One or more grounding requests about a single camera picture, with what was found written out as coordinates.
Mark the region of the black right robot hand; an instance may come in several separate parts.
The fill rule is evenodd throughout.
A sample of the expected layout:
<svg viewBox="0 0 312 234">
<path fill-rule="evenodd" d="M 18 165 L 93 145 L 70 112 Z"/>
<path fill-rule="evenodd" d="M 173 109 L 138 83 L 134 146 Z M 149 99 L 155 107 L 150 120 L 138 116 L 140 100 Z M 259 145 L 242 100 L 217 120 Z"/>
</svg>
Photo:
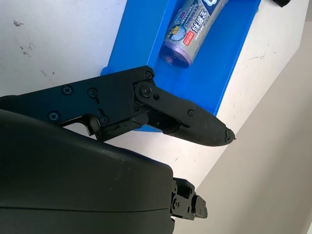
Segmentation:
<svg viewBox="0 0 312 234">
<path fill-rule="evenodd" d="M 143 125 L 203 146 L 233 131 L 154 83 L 148 66 L 0 99 L 3 234 L 171 234 L 208 216 L 172 168 L 108 140 Z"/>
</svg>

